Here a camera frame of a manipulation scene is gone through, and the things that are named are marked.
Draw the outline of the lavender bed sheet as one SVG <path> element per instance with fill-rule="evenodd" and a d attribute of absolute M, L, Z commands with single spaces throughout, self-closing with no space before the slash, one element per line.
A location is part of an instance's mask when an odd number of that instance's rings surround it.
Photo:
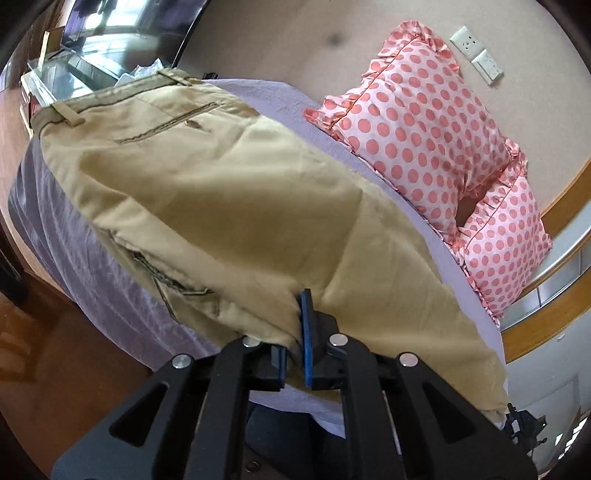
<path fill-rule="evenodd" d="M 294 130 L 325 153 L 387 192 L 423 236 L 443 281 L 460 308 L 476 324 L 483 342 L 503 359 L 501 333 L 448 247 L 420 214 L 377 174 L 332 137 L 304 119 L 315 101 L 279 81 L 218 79 L 216 86 L 242 98 L 259 113 Z M 207 338 L 176 323 L 164 305 L 137 285 L 102 247 L 46 168 L 37 142 L 31 142 L 8 197 L 16 231 L 66 295 L 117 347 L 152 370 L 176 353 L 202 358 L 216 349 Z"/>

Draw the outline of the wooden framed wardrobe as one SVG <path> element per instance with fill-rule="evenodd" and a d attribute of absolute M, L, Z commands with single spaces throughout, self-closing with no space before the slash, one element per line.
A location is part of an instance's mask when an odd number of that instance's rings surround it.
<path fill-rule="evenodd" d="M 541 347 L 590 308 L 589 163 L 543 211 L 542 221 L 554 249 L 514 304 L 531 307 L 502 328 L 507 362 Z"/>

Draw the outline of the black flat television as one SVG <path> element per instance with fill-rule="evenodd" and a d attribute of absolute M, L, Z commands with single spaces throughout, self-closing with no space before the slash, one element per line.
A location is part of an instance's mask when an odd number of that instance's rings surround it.
<path fill-rule="evenodd" d="M 130 71 L 159 59 L 176 65 L 209 3 L 199 0 L 77 1 L 61 45 Z"/>

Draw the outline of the khaki tan pants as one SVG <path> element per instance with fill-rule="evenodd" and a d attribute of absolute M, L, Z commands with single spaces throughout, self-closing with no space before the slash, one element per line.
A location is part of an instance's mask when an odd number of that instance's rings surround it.
<path fill-rule="evenodd" d="M 370 351 L 413 352 L 504 418 L 505 364 L 442 278 L 429 228 L 290 128 L 178 70 L 56 102 L 32 127 L 72 206 L 178 323 L 304 362 L 310 290 Z"/>

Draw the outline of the white wall switch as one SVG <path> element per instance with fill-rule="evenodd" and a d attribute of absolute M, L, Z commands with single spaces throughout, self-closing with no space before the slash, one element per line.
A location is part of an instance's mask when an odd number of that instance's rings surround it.
<path fill-rule="evenodd" d="M 471 64 L 488 86 L 492 86 L 504 75 L 504 71 L 487 49 L 482 50 Z"/>

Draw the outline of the glass tv stand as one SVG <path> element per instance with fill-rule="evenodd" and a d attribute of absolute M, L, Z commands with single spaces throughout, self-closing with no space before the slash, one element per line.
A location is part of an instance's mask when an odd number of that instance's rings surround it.
<path fill-rule="evenodd" d="M 109 33 L 63 41 L 52 53 L 27 62 L 21 76 L 24 97 L 46 107 L 115 86 L 139 72 L 151 72 L 170 63 L 158 51 L 154 36 Z"/>

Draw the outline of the small pink polka-dot pillow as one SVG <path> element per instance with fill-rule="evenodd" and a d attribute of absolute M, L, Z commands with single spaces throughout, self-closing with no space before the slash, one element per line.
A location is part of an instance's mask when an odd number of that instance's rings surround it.
<path fill-rule="evenodd" d="M 459 228 L 455 244 L 469 283 L 495 323 L 520 297 L 551 249 L 525 160 L 510 164 L 491 184 Z"/>

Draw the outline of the white wall outlet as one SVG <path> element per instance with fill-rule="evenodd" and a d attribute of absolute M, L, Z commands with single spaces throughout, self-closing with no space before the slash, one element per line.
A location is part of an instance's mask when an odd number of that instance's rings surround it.
<path fill-rule="evenodd" d="M 467 26 L 462 26 L 455 32 L 450 37 L 450 41 L 470 62 L 486 49 L 484 43 Z"/>

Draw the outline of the large pink polka-dot pillow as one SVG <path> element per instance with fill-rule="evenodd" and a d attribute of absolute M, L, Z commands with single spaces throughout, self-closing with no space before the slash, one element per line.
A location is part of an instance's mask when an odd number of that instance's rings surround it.
<path fill-rule="evenodd" d="M 359 86 L 325 96 L 304 117 L 385 178 L 449 243 L 460 201 L 484 194 L 522 156 L 444 40 L 417 20 L 391 32 Z"/>

